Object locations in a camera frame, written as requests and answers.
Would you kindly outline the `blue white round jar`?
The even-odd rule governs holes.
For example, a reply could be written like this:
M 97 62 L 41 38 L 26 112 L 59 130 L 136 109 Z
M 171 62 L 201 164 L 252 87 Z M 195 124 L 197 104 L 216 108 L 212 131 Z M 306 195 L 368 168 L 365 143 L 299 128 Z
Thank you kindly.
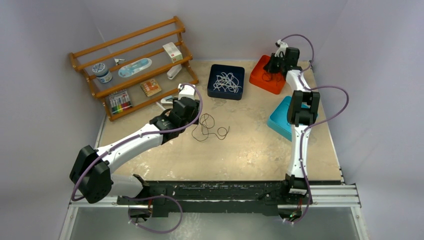
M 101 84 L 106 84 L 113 78 L 109 68 L 102 62 L 94 64 L 91 70 Z

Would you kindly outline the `coloured marker set pack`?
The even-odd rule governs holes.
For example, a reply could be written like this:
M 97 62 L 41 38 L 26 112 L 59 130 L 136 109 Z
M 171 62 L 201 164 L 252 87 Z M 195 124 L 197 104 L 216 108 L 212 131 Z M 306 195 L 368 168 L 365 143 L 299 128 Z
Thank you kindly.
M 133 107 L 131 98 L 126 89 L 111 94 L 109 96 L 109 102 L 113 115 L 122 113 Z

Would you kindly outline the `cyan square tray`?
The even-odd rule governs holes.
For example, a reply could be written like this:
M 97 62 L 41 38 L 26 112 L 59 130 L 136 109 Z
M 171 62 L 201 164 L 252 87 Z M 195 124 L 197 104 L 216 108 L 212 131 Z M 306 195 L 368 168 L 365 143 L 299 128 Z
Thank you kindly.
M 267 126 L 292 141 L 292 130 L 296 137 L 307 138 L 312 126 L 318 118 L 320 95 L 313 92 L 295 91 L 292 96 L 285 97 L 267 120 Z

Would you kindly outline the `small blue white stapler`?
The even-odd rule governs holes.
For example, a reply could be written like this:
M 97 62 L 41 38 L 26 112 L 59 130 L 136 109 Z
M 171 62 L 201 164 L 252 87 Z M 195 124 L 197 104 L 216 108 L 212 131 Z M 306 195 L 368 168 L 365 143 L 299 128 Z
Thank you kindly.
M 160 100 L 162 105 L 172 105 L 174 102 L 174 97 L 172 95 L 166 96 Z

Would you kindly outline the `small metal clip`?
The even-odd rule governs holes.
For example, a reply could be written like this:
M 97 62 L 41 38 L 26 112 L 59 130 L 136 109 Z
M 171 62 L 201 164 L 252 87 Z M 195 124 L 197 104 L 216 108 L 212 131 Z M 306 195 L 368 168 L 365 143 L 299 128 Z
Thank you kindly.
M 120 64 L 122 64 L 122 63 L 124 63 L 126 60 L 125 59 L 121 59 L 121 58 L 115 58 L 114 59 L 114 62 L 115 62 L 115 65 L 116 66 L 118 66 L 118 65 L 120 65 Z

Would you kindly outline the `orange patterned small pack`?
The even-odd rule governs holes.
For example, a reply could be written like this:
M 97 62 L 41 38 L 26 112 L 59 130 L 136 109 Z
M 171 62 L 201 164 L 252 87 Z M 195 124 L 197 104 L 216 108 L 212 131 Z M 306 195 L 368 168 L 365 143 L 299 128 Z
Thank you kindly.
M 159 83 L 154 78 L 141 82 L 140 88 L 147 97 L 152 97 L 162 91 Z

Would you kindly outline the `dark navy square tray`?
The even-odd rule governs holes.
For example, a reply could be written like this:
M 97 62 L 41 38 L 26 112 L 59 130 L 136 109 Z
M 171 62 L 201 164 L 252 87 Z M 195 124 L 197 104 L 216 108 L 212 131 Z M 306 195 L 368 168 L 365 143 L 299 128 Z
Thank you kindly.
M 207 95 L 211 98 L 241 100 L 245 69 L 240 66 L 213 64 L 210 68 Z

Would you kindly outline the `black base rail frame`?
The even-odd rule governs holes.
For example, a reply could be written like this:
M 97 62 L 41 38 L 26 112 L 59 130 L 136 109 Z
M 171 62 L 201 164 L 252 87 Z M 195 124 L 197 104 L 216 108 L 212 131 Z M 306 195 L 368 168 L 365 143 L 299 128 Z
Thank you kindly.
M 153 217 L 169 213 L 237 213 L 276 216 L 297 220 L 312 208 L 360 207 L 355 185 L 290 186 L 284 180 L 271 181 L 154 181 L 142 184 L 135 197 L 119 196 L 118 205 L 140 208 Z

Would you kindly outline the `white red small box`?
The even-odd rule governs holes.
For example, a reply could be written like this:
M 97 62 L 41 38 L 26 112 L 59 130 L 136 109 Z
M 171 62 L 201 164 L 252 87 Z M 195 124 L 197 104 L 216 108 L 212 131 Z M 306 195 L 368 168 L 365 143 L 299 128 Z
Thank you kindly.
M 162 48 L 168 54 L 172 63 L 181 61 L 183 59 L 183 54 L 173 42 L 169 42 L 163 45 Z

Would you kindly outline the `oval blue white package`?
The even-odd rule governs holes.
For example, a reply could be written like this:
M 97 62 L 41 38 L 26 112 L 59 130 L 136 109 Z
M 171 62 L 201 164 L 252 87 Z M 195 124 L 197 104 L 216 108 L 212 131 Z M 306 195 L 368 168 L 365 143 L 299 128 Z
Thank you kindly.
M 127 64 L 121 67 L 118 71 L 118 75 L 122 78 L 129 78 L 152 65 L 152 60 L 150 58 L 142 58 L 130 64 Z

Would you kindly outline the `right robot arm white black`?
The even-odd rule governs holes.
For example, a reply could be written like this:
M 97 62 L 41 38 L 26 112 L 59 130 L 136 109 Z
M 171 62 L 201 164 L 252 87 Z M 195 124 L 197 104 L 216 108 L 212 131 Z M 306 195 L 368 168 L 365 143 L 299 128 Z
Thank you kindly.
M 312 91 L 304 78 L 303 69 L 298 66 L 300 50 L 280 43 L 278 50 L 270 55 L 263 68 L 271 74 L 280 74 L 292 89 L 287 111 L 287 122 L 291 127 L 291 156 L 285 174 L 285 187 L 280 196 L 288 204 L 309 193 L 307 180 L 307 151 L 311 126 L 316 123 L 320 94 Z

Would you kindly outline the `wooden three-tier rack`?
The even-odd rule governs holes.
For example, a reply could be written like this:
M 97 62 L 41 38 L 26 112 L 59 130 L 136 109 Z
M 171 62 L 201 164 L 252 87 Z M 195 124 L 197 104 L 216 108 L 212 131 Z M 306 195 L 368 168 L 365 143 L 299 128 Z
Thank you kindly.
M 184 23 L 178 16 L 174 16 L 84 50 L 70 52 L 68 57 L 72 68 L 87 82 L 92 97 L 103 105 L 107 119 L 113 122 L 163 97 L 175 94 L 179 84 L 199 83 L 199 78 L 190 65 L 193 54 L 183 39 L 185 31 Z M 168 43 L 174 43 L 177 46 L 182 53 L 182 60 L 172 63 L 163 49 L 163 45 Z M 143 58 L 152 60 L 150 67 L 130 77 L 118 75 L 121 67 Z M 125 62 L 116 65 L 114 59 L 125 59 Z M 97 80 L 92 72 L 93 65 L 97 63 L 104 63 L 109 68 L 112 74 L 110 82 L 102 84 Z M 170 80 L 167 78 L 167 71 L 175 65 L 182 65 L 182 69 L 174 79 Z M 140 83 L 150 79 L 156 79 L 162 91 L 147 97 Z M 112 114 L 109 96 L 122 90 L 127 90 L 133 107 L 124 112 Z

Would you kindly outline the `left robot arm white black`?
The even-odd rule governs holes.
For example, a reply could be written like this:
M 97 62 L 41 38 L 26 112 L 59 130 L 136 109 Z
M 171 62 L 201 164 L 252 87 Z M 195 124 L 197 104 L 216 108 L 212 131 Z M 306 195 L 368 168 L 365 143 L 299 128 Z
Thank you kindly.
M 198 124 L 202 100 L 174 98 L 172 108 L 152 118 L 136 132 L 109 145 L 94 149 L 82 147 L 69 178 L 74 183 L 73 202 L 85 199 L 94 204 L 110 194 L 116 180 L 113 173 L 139 154 L 177 138 L 186 128 Z

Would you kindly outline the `orange square tray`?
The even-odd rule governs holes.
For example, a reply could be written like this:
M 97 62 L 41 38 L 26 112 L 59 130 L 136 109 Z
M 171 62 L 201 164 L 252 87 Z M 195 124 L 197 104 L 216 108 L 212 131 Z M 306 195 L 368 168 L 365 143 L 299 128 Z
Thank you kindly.
M 286 84 L 286 80 L 279 73 L 271 74 L 264 70 L 264 66 L 269 59 L 269 55 L 262 55 L 260 57 L 250 73 L 249 82 L 272 94 L 279 95 Z

